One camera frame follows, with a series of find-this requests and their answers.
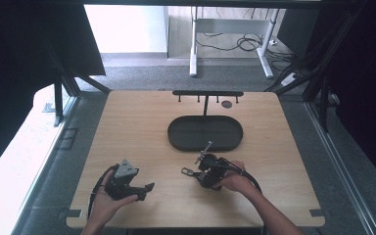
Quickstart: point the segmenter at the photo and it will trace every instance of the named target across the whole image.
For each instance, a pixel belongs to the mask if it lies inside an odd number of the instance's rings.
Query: white desk leg
[[[273,32],[274,26],[276,25],[276,19],[277,19],[278,14],[279,14],[279,9],[274,9],[273,14],[271,15],[271,18],[270,18],[270,23],[268,25],[266,34],[264,35],[263,45],[261,45],[261,48],[257,48],[258,57],[260,58],[260,62],[261,62],[261,65],[263,66],[266,78],[273,77],[273,72],[271,72],[270,65],[268,64],[267,58],[264,55],[268,46],[268,42],[270,41],[271,33]]]
[[[197,11],[198,7],[195,7],[194,16],[192,21],[192,44],[191,55],[189,61],[189,74],[190,76],[197,75]]]

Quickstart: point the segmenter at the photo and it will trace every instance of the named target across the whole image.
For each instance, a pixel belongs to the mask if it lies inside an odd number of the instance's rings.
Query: wooden table
[[[221,102],[231,101],[230,109]],[[155,182],[144,202],[118,211],[107,226],[123,228],[160,227],[260,227],[262,221],[242,195],[227,189],[202,188],[195,178],[180,171],[198,171],[199,153],[181,152],[167,140],[168,125],[180,116],[201,115],[204,99],[178,97],[168,91],[114,91],[109,95],[87,162],[78,183],[71,210],[81,217],[69,217],[70,227],[83,227],[89,194],[100,175],[110,166],[128,159],[139,168],[131,186]],[[305,166],[277,96],[273,93],[245,93],[235,97],[210,97],[208,115],[236,118],[244,137],[238,148],[214,153],[246,164],[263,194],[299,226],[322,226],[320,210]]]

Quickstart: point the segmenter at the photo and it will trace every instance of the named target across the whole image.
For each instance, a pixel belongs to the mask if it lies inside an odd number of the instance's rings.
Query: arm
[[[244,164],[241,162],[232,163],[245,169]],[[246,177],[229,170],[224,178],[215,186],[224,186],[231,191],[243,194],[256,208],[270,234],[303,234],[303,232],[280,210],[274,207]]]
[[[113,174],[111,170],[103,179],[102,185],[106,185],[106,182]],[[106,223],[109,222],[115,213],[121,207],[135,202],[137,200],[136,195],[129,196],[127,198],[115,201],[105,191],[105,188],[101,186],[97,191],[96,198],[93,202],[93,208],[86,225],[84,226],[82,235],[95,235],[100,234]]]

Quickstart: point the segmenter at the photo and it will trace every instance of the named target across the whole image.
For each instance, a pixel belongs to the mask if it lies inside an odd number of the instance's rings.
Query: hand
[[[246,170],[246,167],[242,162],[232,161],[231,163],[243,170]],[[240,175],[233,170],[227,170],[225,176],[218,183],[216,183],[213,188],[219,186],[224,186],[231,191],[239,192],[241,194],[244,194],[247,190],[255,188],[253,183],[248,178]]]
[[[106,185],[108,179],[114,173],[110,170],[103,179],[102,185]],[[137,200],[137,195],[113,200],[105,191],[105,187],[101,186],[96,193],[93,201],[93,207],[90,217],[85,225],[82,234],[98,234],[100,230],[109,222],[115,213],[123,206],[133,203]]]

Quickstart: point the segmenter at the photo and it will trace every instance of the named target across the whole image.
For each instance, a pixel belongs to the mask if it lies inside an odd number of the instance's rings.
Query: black oval tray
[[[183,116],[170,123],[167,137],[181,151],[202,151],[209,141],[212,141],[209,151],[230,151],[240,145],[243,128],[233,117]]]

